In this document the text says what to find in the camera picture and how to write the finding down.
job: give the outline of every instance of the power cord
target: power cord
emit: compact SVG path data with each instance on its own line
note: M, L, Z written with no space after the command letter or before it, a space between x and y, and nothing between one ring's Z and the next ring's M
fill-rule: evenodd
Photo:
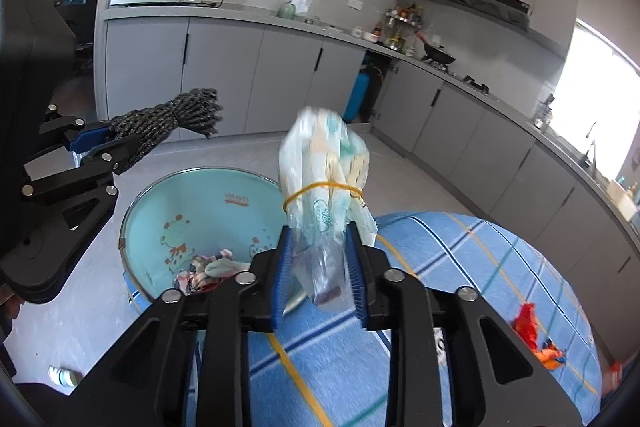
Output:
M219 3L217 3L217 4L216 4L216 3L214 3L214 2L201 2L201 3L198 3L198 5L197 5L197 6L201 6L201 7L203 7L203 8L220 8L220 7L222 6L222 3L223 3L224 1L225 1L225 0L220 0L220 2L219 2Z

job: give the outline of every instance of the plastic bag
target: plastic bag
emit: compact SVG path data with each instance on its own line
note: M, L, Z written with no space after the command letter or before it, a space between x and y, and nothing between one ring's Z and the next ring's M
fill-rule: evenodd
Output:
M280 146L280 187L285 198L317 182L362 190L369 151L333 111L304 108ZM311 301L343 311L353 298L344 257L347 223L356 221L364 245L372 246L378 227L366 204L344 188L318 186L289 203L294 232L293 272Z

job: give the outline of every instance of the metal screw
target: metal screw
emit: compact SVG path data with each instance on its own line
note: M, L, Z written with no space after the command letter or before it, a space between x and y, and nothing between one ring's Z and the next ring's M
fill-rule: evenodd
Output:
M463 301L473 302L478 298L478 292L470 286L462 286L456 293Z
M164 292L162 292L161 299L167 304L175 304L177 301L182 299L182 292L174 288L164 290Z
M385 279L391 282L400 282L404 279L404 273L399 269L392 268L385 272Z
M242 285L251 284L252 282L255 282L255 275L251 272L240 272L236 275L236 282Z

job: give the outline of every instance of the gray floor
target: gray floor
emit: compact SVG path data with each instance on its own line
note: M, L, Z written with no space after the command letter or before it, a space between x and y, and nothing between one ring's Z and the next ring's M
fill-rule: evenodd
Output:
M370 134L365 199L374 216L400 210L470 214L442 186ZM87 249L60 295L43 305L25 304L5 345L17 367L16 382L49 383L47 365L86 374L135 320L127 304L117 248L118 229L136 195L158 178L198 166L237 167L277 178L280 137L238 137L174 142L158 147L116 179L120 191L113 217ZM28 166L40 178L71 166L56 151Z

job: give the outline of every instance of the electrical outlet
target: electrical outlet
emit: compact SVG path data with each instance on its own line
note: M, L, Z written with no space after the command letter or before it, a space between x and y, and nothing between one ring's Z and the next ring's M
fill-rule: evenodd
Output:
M347 6L356 9L356 10L362 10L362 1L359 0L349 0L347 2Z

